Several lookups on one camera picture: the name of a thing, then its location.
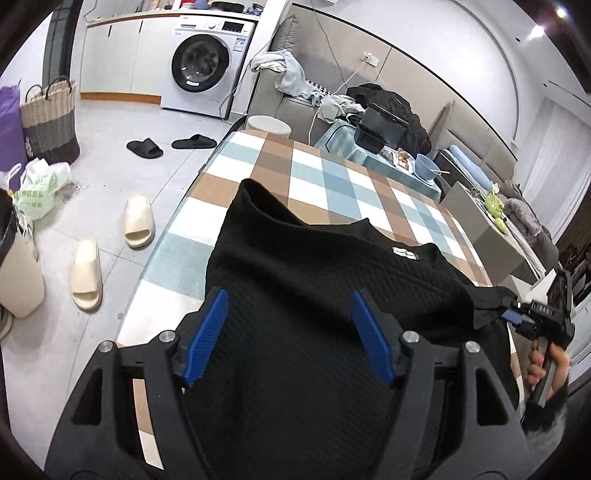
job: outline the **clothing label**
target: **clothing label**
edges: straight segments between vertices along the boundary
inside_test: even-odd
[[[418,257],[413,252],[409,252],[405,248],[392,247],[392,251],[401,257],[409,258],[410,260],[418,260]]]

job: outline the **washing machine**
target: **washing machine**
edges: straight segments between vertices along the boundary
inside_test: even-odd
[[[181,16],[160,106],[227,118],[254,29],[248,20]]]

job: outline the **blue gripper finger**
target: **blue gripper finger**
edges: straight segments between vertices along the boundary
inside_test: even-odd
[[[360,291],[353,292],[351,315],[374,375],[391,387],[396,373],[392,367],[390,345]]]
[[[228,293],[220,290],[187,349],[187,366],[183,379],[190,387],[203,376],[227,316]]]

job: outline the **washing machine door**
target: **washing machine door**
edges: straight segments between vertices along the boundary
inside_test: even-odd
[[[204,92],[216,85],[230,65],[226,46],[211,35],[193,35],[173,55],[174,81],[187,92]]]

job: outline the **control panel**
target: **control panel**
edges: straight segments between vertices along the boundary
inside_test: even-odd
[[[176,30],[217,31],[250,35],[253,23],[227,17],[206,17],[204,15],[182,15]]]

